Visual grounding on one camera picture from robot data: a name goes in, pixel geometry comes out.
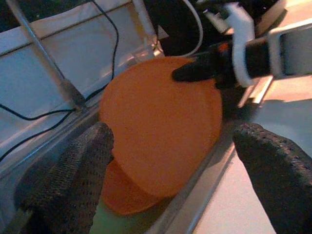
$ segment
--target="white panel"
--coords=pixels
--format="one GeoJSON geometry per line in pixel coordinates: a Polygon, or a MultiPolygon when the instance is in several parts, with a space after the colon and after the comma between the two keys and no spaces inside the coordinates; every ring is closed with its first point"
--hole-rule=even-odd
{"type": "MultiPolygon", "coordinates": [[[[97,3],[105,11],[109,11],[128,2],[130,2],[130,0],[97,0],[97,3]]],[[[31,25],[38,37],[42,38],[61,30],[62,28],[96,16],[99,13],[99,10],[93,3],[86,3],[64,13],[37,20],[32,22],[31,25]]],[[[29,40],[25,35],[22,27],[13,28],[0,33],[0,55],[6,51],[13,50],[29,43],[29,40]]]]}
{"type": "MultiPolygon", "coordinates": [[[[109,13],[119,30],[116,74],[128,67],[133,53],[143,47],[145,34],[132,4],[109,13]]],[[[64,75],[86,97],[111,78],[116,34],[106,17],[100,16],[43,40],[64,75]]],[[[33,46],[0,57],[0,102],[28,117],[65,107],[52,76],[33,46]]],[[[0,110],[0,155],[64,114],[28,122],[0,110]]]]}

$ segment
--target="table surface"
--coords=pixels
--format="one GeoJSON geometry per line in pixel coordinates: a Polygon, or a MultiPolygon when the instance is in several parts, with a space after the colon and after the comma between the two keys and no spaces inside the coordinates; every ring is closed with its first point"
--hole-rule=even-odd
{"type": "MultiPolygon", "coordinates": [[[[281,26],[310,18],[312,0],[288,0],[287,10],[281,26]]],[[[292,139],[312,156],[311,87],[311,76],[275,80],[253,122],[292,139]]],[[[233,157],[193,233],[275,233],[237,155],[233,157]]]]}

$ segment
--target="metal rod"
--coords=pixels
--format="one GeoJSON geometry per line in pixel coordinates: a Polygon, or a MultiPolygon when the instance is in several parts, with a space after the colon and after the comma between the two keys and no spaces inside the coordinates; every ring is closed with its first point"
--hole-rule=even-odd
{"type": "Polygon", "coordinates": [[[40,51],[44,59],[46,60],[49,67],[55,73],[56,77],[54,81],[59,86],[62,91],[62,94],[65,98],[68,98],[72,101],[74,108],[77,110],[81,110],[85,108],[85,98],[83,95],[76,89],[76,87],[71,83],[70,80],[66,79],[62,71],[57,66],[56,62],[52,58],[52,56],[47,52],[46,48],[41,43],[39,37],[36,35],[34,29],[31,27],[30,23],[28,22],[26,16],[20,9],[19,4],[16,0],[6,0],[9,8],[11,9],[13,15],[18,20],[21,26],[23,26],[28,36],[31,38],[32,42],[34,43],[35,47],[40,51]]]}

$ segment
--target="black cable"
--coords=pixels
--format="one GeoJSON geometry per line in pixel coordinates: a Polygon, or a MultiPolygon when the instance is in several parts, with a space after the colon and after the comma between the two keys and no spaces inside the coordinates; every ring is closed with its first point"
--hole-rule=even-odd
{"type": "MultiPolygon", "coordinates": [[[[112,19],[107,15],[107,13],[96,3],[95,0],[91,0],[91,2],[93,2],[93,4],[98,8],[98,10],[107,18],[107,20],[111,23],[111,25],[113,26],[113,28],[115,29],[116,32],[116,43],[115,43],[115,47],[114,47],[114,52],[113,52],[113,59],[112,59],[112,79],[115,76],[115,60],[116,60],[116,52],[117,52],[117,47],[118,47],[118,43],[119,43],[119,31],[115,25],[115,23],[112,21],[112,19]]],[[[93,93],[91,93],[87,98],[86,101],[90,100],[91,98],[93,98],[94,96],[96,96],[98,93],[100,93],[103,89],[105,89],[107,85],[104,85],[103,87],[101,87],[98,90],[95,90],[93,93]]]]}
{"type": "Polygon", "coordinates": [[[13,114],[13,115],[15,115],[15,116],[17,116],[19,118],[27,120],[27,121],[37,120],[39,118],[42,118],[42,117],[45,117],[45,116],[49,116],[49,115],[52,115],[52,114],[56,114],[56,113],[72,112],[72,111],[74,111],[74,109],[63,109],[63,110],[57,110],[57,111],[50,111],[50,112],[44,113],[44,114],[36,116],[36,117],[26,117],[26,116],[23,116],[20,113],[17,113],[16,111],[13,111],[12,109],[8,108],[5,105],[0,104],[0,108],[10,112],[11,114],[13,114]]]}
{"type": "Polygon", "coordinates": [[[46,133],[46,132],[49,132],[49,131],[51,131],[51,130],[57,128],[60,124],[62,124],[62,123],[69,117],[69,115],[70,115],[73,111],[74,111],[74,110],[71,110],[69,113],[67,113],[59,122],[57,122],[57,123],[56,123],[55,125],[53,125],[51,128],[48,128],[48,129],[46,129],[46,130],[43,130],[42,132],[36,133],[36,134],[34,134],[34,135],[32,135],[32,136],[30,136],[30,137],[28,137],[28,138],[22,140],[22,141],[19,142],[18,144],[14,145],[14,146],[13,146],[12,148],[10,148],[7,152],[5,152],[4,155],[2,155],[2,156],[0,157],[0,162],[1,162],[9,153],[11,153],[13,150],[15,150],[17,147],[19,147],[20,145],[24,144],[25,142],[27,142],[27,141],[29,141],[29,140],[35,138],[35,137],[38,137],[38,136],[40,136],[40,135],[42,135],[42,134],[44,134],[44,133],[46,133]]]}
{"type": "MultiPolygon", "coordinates": [[[[115,47],[114,47],[114,52],[113,52],[113,59],[112,59],[112,79],[114,78],[115,76],[115,60],[116,60],[116,52],[117,52],[117,47],[118,47],[118,43],[119,43],[119,31],[115,25],[115,23],[112,21],[112,19],[107,15],[107,13],[95,2],[95,0],[90,0],[91,2],[93,2],[93,4],[98,8],[98,10],[107,18],[107,20],[112,24],[112,26],[114,27],[115,29],[115,32],[116,32],[116,43],[115,43],[115,47]]],[[[90,100],[91,98],[93,98],[94,96],[96,96],[98,93],[100,93],[103,89],[105,89],[105,87],[107,86],[104,85],[103,87],[101,87],[100,89],[97,89],[95,90],[94,92],[92,92],[87,98],[86,98],[86,101],[90,100]]],[[[39,115],[37,117],[25,117],[15,111],[13,111],[12,109],[0,104],[0,108],[10,112],[11,114],[17,116],[17,117],[20,117],[24,120],[28,120],[28,121],[32,121],[32,120],[36,120],[36,119],[39,119],[39,118],[42,118],[44,116],[48,116],[48,115],[52,115],[52,114],[55,114],[55,113],[63,113],[63,112],[68,112],[58,123],[56,123],[54,126],[52,126],[51,128],[48,128],[42,132],[39,132],[39,133],[36,133],[24,140],[22,140],[21,142],[19,142],[18,144],[14,145],[12,148],[10,148],[7,152],[4,153],[4,155],[2,155],[0,157],[0,162],[9,154],[11,153],[13,150],[15,150],[17,147],[19,147],[20,145],[24,144],[25,142],[37,137],[37,136],[40,136],[46,132],[49,132],[55,128],[57,128],[60,124],[62,124],[68,117],[69,115],[75,111],[75,109],[64,109],[64,110],[57,110],[57,111],[51,111],[51,112],[48,112],[48,113],[45,113],[45,114],[42,114],[42,115],[39,115]]]]}

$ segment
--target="orange plate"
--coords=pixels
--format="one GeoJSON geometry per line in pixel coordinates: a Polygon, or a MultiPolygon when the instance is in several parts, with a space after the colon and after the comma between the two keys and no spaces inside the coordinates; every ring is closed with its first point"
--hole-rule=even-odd
{"type": "Polygon", "coordinates": [[[161,201],[145,193],[120,169],[115,160],[107,167],[102,199],[114,212],[131,215],[144,211],[161,201]]]}
{"type": "Polygon", "coordinates": [[[131,67],[105,89],[100,119],[112,128],[124,173],[156,197],[175,195],[216,142],[221,96],[213,80],[175,82],[189,62],[166,57],[131,67]]]}

